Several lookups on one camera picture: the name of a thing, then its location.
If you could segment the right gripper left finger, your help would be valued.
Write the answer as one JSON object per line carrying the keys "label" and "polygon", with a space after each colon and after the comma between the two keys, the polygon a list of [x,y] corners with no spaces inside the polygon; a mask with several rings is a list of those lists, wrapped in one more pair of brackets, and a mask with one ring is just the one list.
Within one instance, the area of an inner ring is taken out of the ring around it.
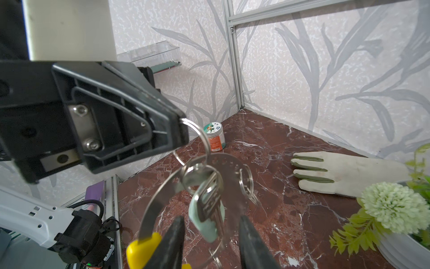
{"label": "right gripper left finger", "polygon": [[181,269],[184,238],[184,217],[177,216],[144,269]]}

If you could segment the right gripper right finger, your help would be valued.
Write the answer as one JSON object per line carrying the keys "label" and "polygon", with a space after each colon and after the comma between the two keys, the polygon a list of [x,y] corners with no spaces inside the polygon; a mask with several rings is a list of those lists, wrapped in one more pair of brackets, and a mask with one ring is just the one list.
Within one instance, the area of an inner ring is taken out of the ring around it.
{"label": "right gripper right finger", "polygon": [[239,249],[242,269],[280,269],[268,247],[245,215],[239,222]]}

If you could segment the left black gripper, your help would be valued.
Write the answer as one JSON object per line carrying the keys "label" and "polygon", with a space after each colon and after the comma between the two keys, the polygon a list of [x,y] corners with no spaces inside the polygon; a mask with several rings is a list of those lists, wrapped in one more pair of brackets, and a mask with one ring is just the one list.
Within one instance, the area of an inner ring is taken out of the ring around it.
{"label": "left black gripper", "polygon": [[1,63],[1,149],[28,183],[102,173],[185,146],[185,113],[133,64]]}

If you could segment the silver key with white tag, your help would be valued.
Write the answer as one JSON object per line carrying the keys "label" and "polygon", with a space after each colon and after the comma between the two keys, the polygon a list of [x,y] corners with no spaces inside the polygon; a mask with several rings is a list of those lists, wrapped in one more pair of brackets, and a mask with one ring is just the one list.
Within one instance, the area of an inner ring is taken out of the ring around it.
{"label": "silver key with white tag", "polygon": [[189,217],[203,239],[213,243],[224,235],[224,206],[221,198],[224,181],[221,173],[210,165],[187,165],[180,180],[192,195]]}

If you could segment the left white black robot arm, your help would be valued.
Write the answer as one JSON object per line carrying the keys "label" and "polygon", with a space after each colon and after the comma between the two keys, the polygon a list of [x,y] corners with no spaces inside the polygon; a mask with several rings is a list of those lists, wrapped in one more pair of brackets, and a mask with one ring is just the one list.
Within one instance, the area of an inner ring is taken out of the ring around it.
{"label": "left white black robot arm", "polygon": [[[94,174],[184,146],[185,113],[149,68],[116,61],[2,61],[1,160],[30,184],[77,165]],[[1,227],[100,265],[114,248],[103,214],[50,205],[1,188]]]}

